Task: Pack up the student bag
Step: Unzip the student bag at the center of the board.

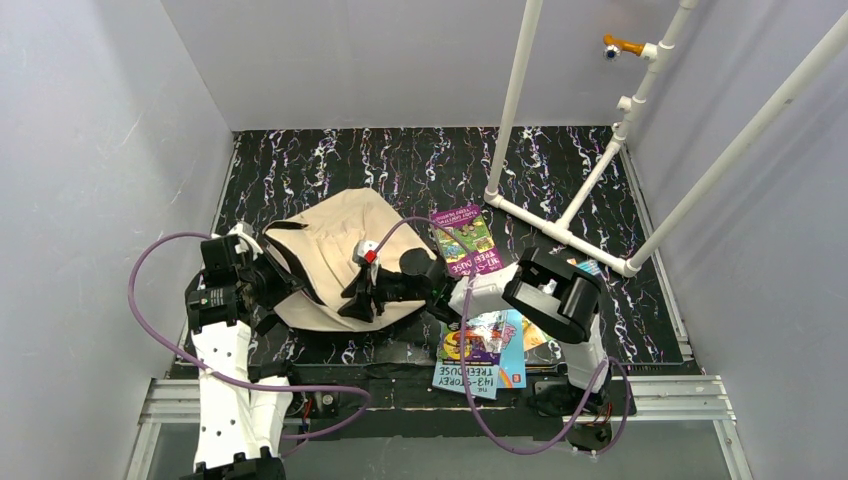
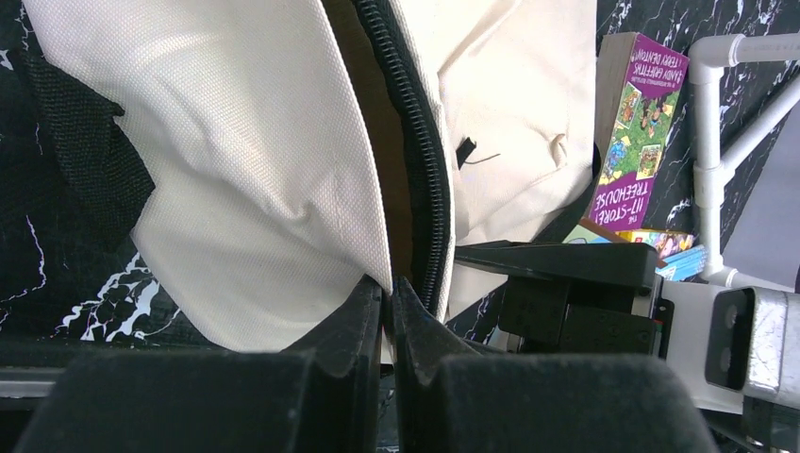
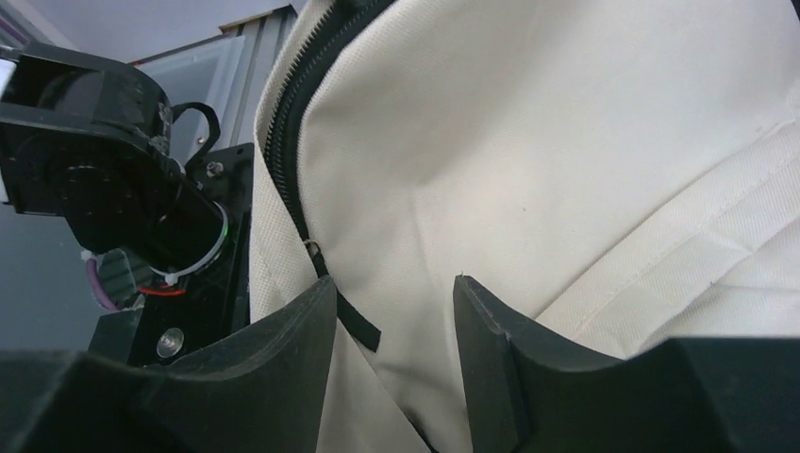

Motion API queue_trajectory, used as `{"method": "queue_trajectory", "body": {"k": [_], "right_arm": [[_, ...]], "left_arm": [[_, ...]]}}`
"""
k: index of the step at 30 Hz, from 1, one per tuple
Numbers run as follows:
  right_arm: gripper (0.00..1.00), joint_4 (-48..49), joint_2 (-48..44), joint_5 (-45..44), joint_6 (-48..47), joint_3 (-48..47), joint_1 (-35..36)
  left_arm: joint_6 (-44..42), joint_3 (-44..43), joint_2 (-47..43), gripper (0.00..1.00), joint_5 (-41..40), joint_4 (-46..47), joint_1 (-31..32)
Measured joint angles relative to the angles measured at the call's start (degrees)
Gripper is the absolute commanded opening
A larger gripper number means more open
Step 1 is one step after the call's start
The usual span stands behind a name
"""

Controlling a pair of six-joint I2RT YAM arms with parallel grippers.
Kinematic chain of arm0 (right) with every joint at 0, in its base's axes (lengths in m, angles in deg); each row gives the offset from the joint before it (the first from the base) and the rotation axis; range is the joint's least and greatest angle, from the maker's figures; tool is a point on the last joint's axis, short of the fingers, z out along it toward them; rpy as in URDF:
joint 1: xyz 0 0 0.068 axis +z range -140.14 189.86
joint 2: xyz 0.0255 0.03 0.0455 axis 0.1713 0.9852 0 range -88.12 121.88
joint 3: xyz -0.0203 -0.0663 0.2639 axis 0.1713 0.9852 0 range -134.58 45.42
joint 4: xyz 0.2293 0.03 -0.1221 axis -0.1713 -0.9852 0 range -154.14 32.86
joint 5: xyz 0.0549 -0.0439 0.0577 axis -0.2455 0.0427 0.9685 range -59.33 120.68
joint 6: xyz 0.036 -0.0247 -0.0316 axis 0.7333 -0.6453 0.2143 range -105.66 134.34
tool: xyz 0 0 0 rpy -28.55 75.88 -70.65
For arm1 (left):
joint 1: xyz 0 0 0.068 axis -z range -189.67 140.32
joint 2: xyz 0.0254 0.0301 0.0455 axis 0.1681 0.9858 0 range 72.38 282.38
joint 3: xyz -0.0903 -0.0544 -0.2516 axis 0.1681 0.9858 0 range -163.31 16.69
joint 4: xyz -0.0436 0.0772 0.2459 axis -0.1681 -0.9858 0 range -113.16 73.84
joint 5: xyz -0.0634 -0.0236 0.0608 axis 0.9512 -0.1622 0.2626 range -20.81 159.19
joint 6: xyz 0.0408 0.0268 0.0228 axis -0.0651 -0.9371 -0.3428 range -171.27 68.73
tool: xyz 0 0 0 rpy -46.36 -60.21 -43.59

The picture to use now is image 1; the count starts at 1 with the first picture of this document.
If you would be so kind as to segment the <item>beige canvas student bag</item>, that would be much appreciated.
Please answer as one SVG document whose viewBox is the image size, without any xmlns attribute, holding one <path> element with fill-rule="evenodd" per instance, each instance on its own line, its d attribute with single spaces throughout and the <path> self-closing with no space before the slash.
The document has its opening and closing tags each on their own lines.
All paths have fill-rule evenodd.
<svg viewBox="0 0 848 480">
<path fill-rule="evenodd" d="M 380 241 L 401 221 L 377 191 L 346 189 L 262 231 L 268 257 L 302 279 L 304 288 L 274 307 L 288 327 L 329 333 L 363 333 L 386 328 L 419 310 L 422 300 L 389 302 L 385 312 L 366 322 L 338 313 L 342 291 L 359 272 L 353 261 L 357 244 Z"/>
</svg>

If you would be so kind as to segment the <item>light blue cartoon notebook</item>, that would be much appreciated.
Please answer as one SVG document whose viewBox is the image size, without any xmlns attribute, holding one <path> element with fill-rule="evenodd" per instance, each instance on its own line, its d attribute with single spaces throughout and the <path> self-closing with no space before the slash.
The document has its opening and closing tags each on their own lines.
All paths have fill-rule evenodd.
<svg viewBox="0 0 848 480">
<path fill-rule="evenodd" d="M 498 390 L 526 386 L 526 367 L 522 343 L 522 315 L 515 310 L 502 310 L 479 315 L 467 321 L 466 327 L 475 320 L 497 321 L 503 326 L 503 349 L 500 358 Z M 448 325 L 459 327 L 457 323 Z"/>
</svg>

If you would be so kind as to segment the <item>blue 143-storey treehouse book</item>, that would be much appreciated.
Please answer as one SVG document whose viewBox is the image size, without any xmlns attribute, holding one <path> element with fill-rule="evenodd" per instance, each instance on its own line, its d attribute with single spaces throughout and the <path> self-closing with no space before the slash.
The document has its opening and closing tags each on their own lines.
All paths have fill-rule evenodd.
<svg viewBox="0 0 848 480">
<path fill-rule="evenodd" d="M 494 400 L 500 375 L 503 326 L 497 321 L 472 321 L 463 331 L 443 325 L 431 385 L 476 398 Z"/>
</svg>

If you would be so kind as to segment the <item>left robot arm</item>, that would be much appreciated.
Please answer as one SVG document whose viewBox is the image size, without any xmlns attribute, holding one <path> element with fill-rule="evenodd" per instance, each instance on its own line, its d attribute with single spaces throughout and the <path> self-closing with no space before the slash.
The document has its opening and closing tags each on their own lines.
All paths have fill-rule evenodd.
<svg viewBox="0 0 848 480">
<path fill-rule="evenodd" d="M 201 244 L 201 289 L 186 309 L 199 369 L 199 438 L 192 479 L 283 479 L 279 453 L 293 401 L 313 403 L 310 390 L 291 391 L 292 365 L 251 365 L 252 308 L 267 305 L 278 276 L 259 244 L 233 230 Z"/>
</svg>

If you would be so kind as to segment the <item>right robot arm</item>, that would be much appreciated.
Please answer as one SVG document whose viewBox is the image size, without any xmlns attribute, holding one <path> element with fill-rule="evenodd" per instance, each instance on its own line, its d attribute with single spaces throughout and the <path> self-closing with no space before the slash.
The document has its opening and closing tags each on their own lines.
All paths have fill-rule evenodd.
<svg viewBox="0 0 848 480">
<path fill-rule="evenodd" d="M 475 278 L 450 273 L 444 258 L 422 248 L 404 252 L 397 272 L 380 266 L 373 250 L 356 262 L 360 270 L 342 290 L 340 316 L 373 322 L 388 305 L 404 301 L 424 302 L 447 323 L 513 309 L 563 343 L 574 389 L 604 395 L 609 364 L 598 322 L 607 289 L 591 273 L 536 247 L 525 249 L 516 263 Z"/>
</svg>

